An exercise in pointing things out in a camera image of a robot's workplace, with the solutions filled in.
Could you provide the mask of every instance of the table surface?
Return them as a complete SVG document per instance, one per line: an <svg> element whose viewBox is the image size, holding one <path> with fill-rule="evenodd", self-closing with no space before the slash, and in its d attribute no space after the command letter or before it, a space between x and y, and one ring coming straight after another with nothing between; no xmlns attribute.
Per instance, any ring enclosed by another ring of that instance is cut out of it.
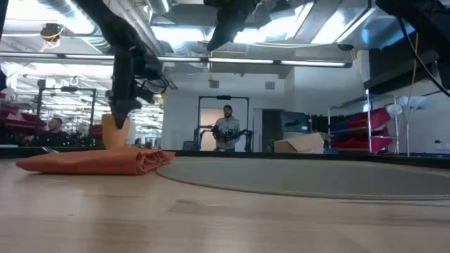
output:
<svg viewBox="0 0 450 253"><path fill-rule="evenodd" d="M156 174L32 174L0 161L1 253L449 250L448 200L260 195Z"/></svg>

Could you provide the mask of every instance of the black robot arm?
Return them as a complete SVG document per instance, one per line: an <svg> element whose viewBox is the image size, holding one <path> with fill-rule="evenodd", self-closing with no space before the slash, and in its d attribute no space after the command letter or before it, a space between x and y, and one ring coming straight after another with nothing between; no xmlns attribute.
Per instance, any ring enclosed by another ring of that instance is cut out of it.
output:
<svg viewBox="0 0 450 253"><path fill-rule="evenodd" d="M116 126L121 129L128 114L141 108L137 97L148 102L153 98L153 92L136 79L161 79L162 64L142 42L137 31L126 20L115 15L102 0L75 2L100 27L103 36L112 46L115 62L112 89L107 97Z"/></svg>

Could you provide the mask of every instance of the man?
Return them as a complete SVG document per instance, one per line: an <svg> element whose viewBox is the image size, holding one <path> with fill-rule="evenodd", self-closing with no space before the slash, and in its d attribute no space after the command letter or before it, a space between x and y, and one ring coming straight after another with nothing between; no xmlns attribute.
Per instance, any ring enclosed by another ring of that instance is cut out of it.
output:
<svg viewBox="0 0 450 253"><path fill-rule="evenodd" d="M239 120L233 117L233 108L230 105L224 106L224 117L216 121L216 125L221 132L221 136L233 136L239 129ZM239 137L225 141L221 136L214 134L216 149L214 151L234 152Z"/></svg>
<svg viewBox="0 0 450 253"><path fill-rule="evenodd" d="M69 139L69 134L61 131L61 127L63 126L63 121L60 118L54 117L49 121L48 131L44 131L37 136L37 139L34 140L33 136L28 137L29 140L32 140L31 145L34 146L43 146L43 147L61 147L64 146L64 143L67 143Z"/></svg>

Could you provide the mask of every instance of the orange cloth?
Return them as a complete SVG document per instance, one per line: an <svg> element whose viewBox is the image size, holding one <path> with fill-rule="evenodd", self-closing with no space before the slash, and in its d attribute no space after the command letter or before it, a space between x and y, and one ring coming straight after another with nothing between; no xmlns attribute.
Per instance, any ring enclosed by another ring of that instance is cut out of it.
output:
<svg viewBox="0 0 450 253"><path fill-rule="evenodd" d="M44 173L144 175L169 164L174 156L171 152L123 147L37 155L19 160L16 165Z"/></svg>

